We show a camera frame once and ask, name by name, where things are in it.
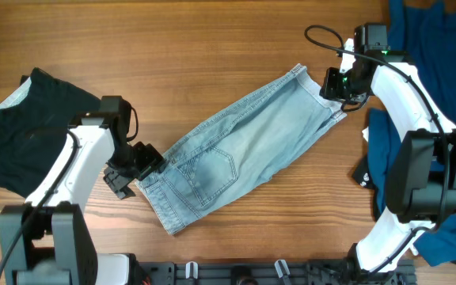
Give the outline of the light blue denim shorts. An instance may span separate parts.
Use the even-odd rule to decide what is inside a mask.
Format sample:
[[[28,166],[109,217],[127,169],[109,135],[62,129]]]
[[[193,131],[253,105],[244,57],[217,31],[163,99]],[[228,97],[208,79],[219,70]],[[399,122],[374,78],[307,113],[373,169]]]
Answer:
[[[298,64],[179,139],[137,187],[174,235],[271,180],[345,116]]]

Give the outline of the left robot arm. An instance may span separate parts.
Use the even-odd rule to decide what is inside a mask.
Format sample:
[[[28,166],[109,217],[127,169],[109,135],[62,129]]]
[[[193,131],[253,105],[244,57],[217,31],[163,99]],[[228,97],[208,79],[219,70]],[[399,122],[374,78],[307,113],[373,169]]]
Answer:
[[[8,284],[149,284],[132,253],[99,254],[84,210],[100,174],[119,199],[128,185],[162,171],[165,160],[128,134],[135,109],[105,96],[96,112],[77,114],[47,176],[22,205],[0,213],[0,281]]]

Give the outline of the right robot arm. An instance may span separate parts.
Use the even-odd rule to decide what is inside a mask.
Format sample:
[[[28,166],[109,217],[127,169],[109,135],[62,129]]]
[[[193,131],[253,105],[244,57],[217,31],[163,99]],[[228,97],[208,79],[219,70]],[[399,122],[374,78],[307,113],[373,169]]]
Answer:
[[[343,112],[378,97],[401,140],[386,174],[386,207],[339,273],[344,283],[382,282],[421,234],[456,214],[456,126],[421,85],[410,55],[391,50],[385,25],[360,25],[336,53],[342,64],[327,69],[320,95]]]

